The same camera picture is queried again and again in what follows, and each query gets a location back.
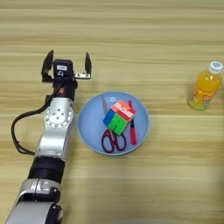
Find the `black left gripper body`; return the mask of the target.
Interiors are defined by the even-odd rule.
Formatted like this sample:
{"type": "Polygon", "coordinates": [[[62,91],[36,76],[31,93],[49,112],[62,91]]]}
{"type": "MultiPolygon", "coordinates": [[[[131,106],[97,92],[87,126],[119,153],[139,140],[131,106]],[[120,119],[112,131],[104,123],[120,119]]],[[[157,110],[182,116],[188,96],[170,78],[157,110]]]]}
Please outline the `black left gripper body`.
{"type": "Polygon", "coordinates": [[[56,78],[53,82],[53,96],[74,100],[78,80],[90,80],[90,73],[76,73],[71,77],[56,78]]]}

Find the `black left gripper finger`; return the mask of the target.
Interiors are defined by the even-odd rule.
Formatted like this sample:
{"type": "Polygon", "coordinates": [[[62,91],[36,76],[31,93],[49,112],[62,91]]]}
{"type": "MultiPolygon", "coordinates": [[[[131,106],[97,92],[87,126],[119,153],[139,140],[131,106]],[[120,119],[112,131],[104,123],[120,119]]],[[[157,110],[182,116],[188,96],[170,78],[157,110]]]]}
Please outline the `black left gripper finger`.
{"type": "Polygon", "coordinates": [[[91,70],[92,70],[92,63],[91,63],[91,59],[89,56],[89,53],[86,52],[86,58],[85,58],[85,70],[87,74],[91,74],[91,70]]]}
{"type": "Polygon", "coordinates": [[[52,82],[53,78],[49,75],[49,71],[52,69],[53,65],[53,51],[50,51],[43,62],[41,75],[43,82],[52,82]]]}

